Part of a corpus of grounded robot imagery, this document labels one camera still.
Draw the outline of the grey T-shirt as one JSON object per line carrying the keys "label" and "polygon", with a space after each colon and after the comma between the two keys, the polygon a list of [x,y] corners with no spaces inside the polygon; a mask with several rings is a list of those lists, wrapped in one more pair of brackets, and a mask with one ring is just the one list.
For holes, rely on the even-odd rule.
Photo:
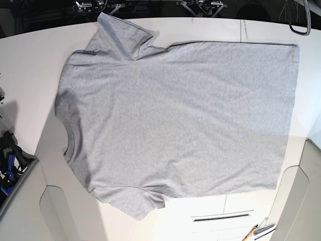
{"label": "grey T-shirt", "polygon": [[55,100],[65,160],[95,198],[142,220],[165,197],[275,189],[299,66],[296,45],[191,42],[101,13]]}

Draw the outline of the white slotted grommet plate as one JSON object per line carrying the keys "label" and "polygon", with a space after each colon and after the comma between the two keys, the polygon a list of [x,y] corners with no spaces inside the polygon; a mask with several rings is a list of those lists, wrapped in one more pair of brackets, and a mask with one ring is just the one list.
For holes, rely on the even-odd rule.
{"label": "white slotted grommet plate", "polygon": [[231,213],[215,214],[215,215],[192,216],[190,217],[190,222],[203,222],[203,221],[244,218],[244,217],[250,217],[253,212],[254,210],[247,210],[247,211],[231,212]]}

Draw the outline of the yellow pencil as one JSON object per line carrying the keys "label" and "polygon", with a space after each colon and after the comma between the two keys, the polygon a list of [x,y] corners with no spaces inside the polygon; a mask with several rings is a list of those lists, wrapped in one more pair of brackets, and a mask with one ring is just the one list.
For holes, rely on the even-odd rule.
{"label": "yellow pencil", "polygon": [[254,234],[257,228],[258,228],[258,225],[253,226],[253,228],[249,231],[249,233],[244,237],[242,241],[247,241]]}

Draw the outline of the grey binder clip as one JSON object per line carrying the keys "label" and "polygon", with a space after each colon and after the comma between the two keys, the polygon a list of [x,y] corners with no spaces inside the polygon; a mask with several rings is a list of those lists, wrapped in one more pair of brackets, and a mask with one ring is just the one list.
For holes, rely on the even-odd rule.
{"label": "grey binder clip", "polygon": [[254,237],[259,237],[275,229],[275,223],[267,224],[268,218],[264,218],[263,222],[258,226],[257,230],[254,232]]}

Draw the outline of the blue clamps pile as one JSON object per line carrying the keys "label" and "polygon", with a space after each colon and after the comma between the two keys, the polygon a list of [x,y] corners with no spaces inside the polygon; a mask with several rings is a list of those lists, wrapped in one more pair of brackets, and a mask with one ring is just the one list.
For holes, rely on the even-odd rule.
{"label": "blue clamps pile", "polygon": [[18,146],[14,134],[6,131],[1,136],[1,204],[13,192],[24,172],[37,160]]}

